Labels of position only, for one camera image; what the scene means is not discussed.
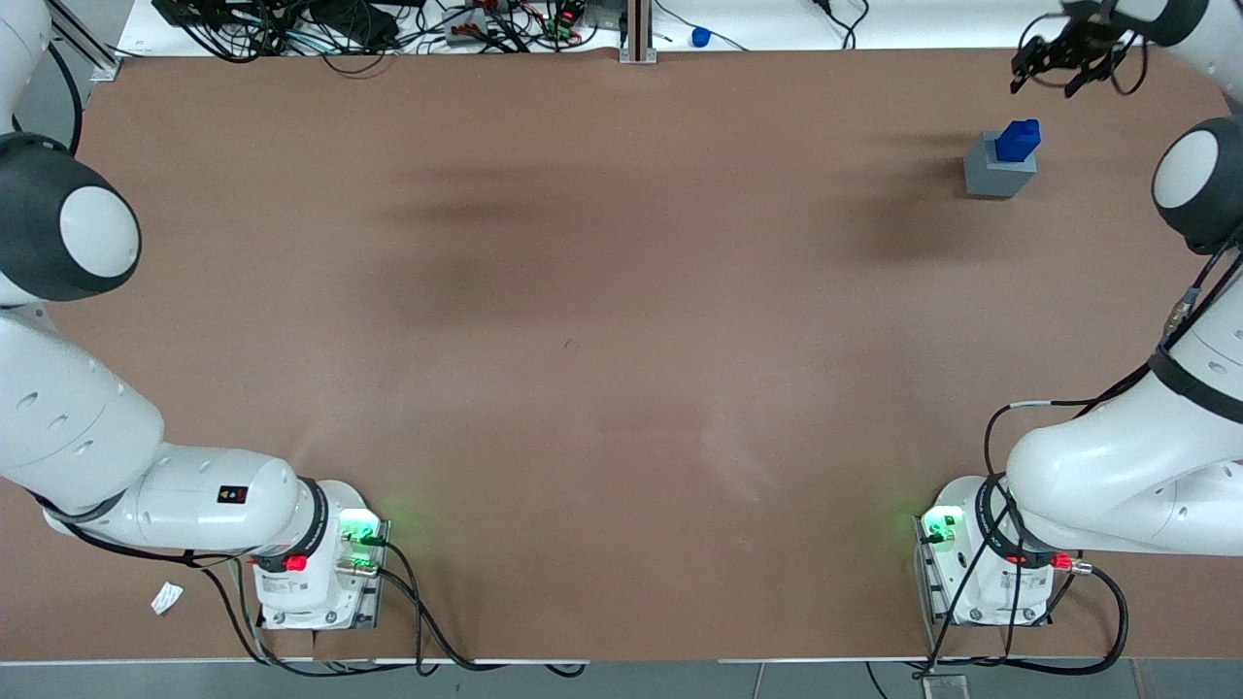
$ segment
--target gray floor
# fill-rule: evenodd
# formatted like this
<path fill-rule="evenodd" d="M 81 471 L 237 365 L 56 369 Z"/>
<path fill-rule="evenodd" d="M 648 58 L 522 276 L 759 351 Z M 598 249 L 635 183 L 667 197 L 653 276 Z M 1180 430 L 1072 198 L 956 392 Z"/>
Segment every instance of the gray floor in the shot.
<path fill-rule="evenodd" d="M 68 5 L 97 39 L 116 44 L 133 0 L 71 0 Z M 89 66 L 66 47 L 75 80 L 87 97 Z M 72 111 L 56 65 L 45 60 L 31 81 L 17 118 L 27 131 L 68 141 Z M 89 138 L 89 117 L 87 138 Z M 878 680 L 889 699 L 921 697 L 910 669 L 878 663 Z M 445 668 L 431 678 L 394 672 L 352 679 L 301 679 L 247 663 L 127 663 L 89 665 L 0 667 L 4 699 L 237 699 L 298 697 L 300 699 L 367 695 L 525 699 L 574 697 L 583 699 L 663 697 L 679 699 L 748 699 L 756 690 L 758 665 L 717 663 L 604 663 L 573 680 L 543 668 L 507 668 L 471 674 Z M 977 699 L 1239 699 L 1243 662 L 1142 660 L 1124 662 L 1090 678 L 1045 677 L 1006 668 L 976 668 L 970 678 Z M 859 663 L 768 664 L 758 688 L 762 699 L 832 697 L 871 699 L 880 695 Z"/>

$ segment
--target white paper scrap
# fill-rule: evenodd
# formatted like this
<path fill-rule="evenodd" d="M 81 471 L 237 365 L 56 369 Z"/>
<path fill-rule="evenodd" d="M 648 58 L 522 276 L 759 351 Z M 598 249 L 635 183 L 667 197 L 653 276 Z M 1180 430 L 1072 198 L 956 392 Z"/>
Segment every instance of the white paper scrap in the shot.
<path fill-rule="evenodd" d="M 164 587 L 159 588 L 159 595 L 152 599 L 152 611 L 157 614 L 163 614 L 177 602 L 177 599 L 181 596 L 181 592 L 184 592 L 183 587 L 173 585 L 172 582 L 165 582 Z"/>

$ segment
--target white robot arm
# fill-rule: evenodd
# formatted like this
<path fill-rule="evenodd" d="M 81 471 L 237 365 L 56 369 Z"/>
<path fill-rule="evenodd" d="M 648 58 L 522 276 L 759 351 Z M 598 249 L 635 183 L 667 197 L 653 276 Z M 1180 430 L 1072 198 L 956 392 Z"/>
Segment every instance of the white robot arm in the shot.
<path fill-rule="evenodd" d="M 48 321 L 45 301 L 121 286 L 142 251 L 112 185 L 9 128 L 50 34 L 42 0 L 0 4 L 0 476 L 87 541 L 249 553 L 268 627 L 373 624 L 383 525 L 354 489 L 254 451 L 165 443 L 159 410 Z"/>
<path fill-rule="evenodd" d="M 1134 31 L 1226 95 L 1243 97 L 1243 5 L 1236 0 L 1064 7 L 1071 22 L 1058 40 L 1083 36 L 1083 22 Z M 1025 80 L 1021 58 L 1039 62 L 1021 49 L 1018 86 Z M 1192 251 L 1234 248 L 1243 236 L 1243 117 L 1208 119 L 1178 138 L 1156 169 L 1152 199 Z M 960 478 L 941 491 L 920 520 L 927 577 L 941 590 L 933 607 L 945 611 L 961 588 L 953 623 L 1039 623 L 1053 587 L 1050 563 L 1065 551 L 1243 556 L 1243 465 L 1234 463 L 1243 458 L 1238 270 L 1232 265 L 1217 297 L 1170 337 L 1195 292 L 1176 305 L 1137 382 L 1086 415 L 1024 435 L 1004 475 Z M 1014 516 L 1002 516 L 1007 507 Z M 968 578 L 963 568 L 977 551 Z M 1065 566 L 1068 557 L 1059 558 Z"/>

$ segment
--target table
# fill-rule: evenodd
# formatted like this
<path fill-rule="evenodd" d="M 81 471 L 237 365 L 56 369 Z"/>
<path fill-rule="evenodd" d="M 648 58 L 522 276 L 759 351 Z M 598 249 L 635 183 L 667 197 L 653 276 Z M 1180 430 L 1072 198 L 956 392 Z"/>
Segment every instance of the table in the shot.
<path fill-rule="evenodd" d="M 982 470 L 997 405 L 1142 361 L 1202 262 L 1147 184 L 1221 96 L 1157 55 L 1130 100 L 1011 97 L 1008 58 L 134 60 L 81 158 L 144 256 L 51 316 L 170 442 L 355 485 L 467 655 L 917 657 L 910 517 Z M 1027 117 L 1038 177 L 967 198 L 978 132 Z M 997 453 L 1064 417 L 1021 412 Z M 240 654 L 200 576 L 53 534 L 11 484 L 0 555 L 0 658 Z M 1239 560 L 1091 560 L 1130 654 L 1243 657 Z M 1101 653 L 1108 609 L 1076 586 L 1017 653 Z M 409 657 L 408 621 L 388 596 L 379 629 L 281 652 Z"/>
<path fill-rule="evenodd" d="M 842 47 L 843 30 L 810 0 L 661 0 L 661 4 L 687 21 L 718 31 L 751 50 L 824 51 Z M 834 14 L 853 22 L 861 7 L 858 0 L 842 0 Z M 1057 10 L 1057 0 L 874 0 L 868 17 L 859 25 L 859 47 L 1008 49 L 1018 45 L 1019 35 L 1029 21 Z M 397 15 L 400 9 L 389 7 L 389 11 Z M 429 1 L 426 12 L 429 24 L 439 21 L 440 7 L 434 0 Z M 654 41 L 660 52 L 733 50 L 721 41 L 712 41 L 707 49 L 695 49 L 690 42 L 690 27 L 655 6 L 653 21 L 655 31 L 663 36 Z M 403 31 L 413 31 L 413 15 L 406 15 L 399 26 Z M 1053 29 L 1047 31 L 1055 31 L 1055 25 L 1049 26 Z M 617 44 L 615 31 L 600 30 L 584 49 L 615 47 Z M 150 6 L 150 0 L 134 2 L 117 46 L 150 56 L 206 55 L 180 29 L 169 26 Z M 532 49 L 541 51 L 538 46 Z M 440 47 L 436 51 L 450 50 Z"/>

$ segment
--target metal post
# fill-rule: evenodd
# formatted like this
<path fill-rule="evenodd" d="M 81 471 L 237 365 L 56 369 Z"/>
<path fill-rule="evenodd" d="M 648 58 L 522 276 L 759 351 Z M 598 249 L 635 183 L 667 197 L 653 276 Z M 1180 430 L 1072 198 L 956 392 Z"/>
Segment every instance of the metal post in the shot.
<path fill-rule="evenodd" d="M 121 70 L 121 61 L 108 50 L 108 47 L 91 35 L 82 20 L 77 19 L 61 0 L 46 0 L 47 10 L 52 14 L 52 29 L 65 37 L 65 42 L 73 47 L 83 58 L 91 61 L 94 70 L 91 72 L 91 82 L 112 82 L 117 80 L 117 71 Z"/>
<path fill-rule="evenodd" d="M 623 63 L 636 66 L 656 62 L 656 50 L 651 46 L 651 0 L 625 0 L 625 46 L 619 57 Z"/>

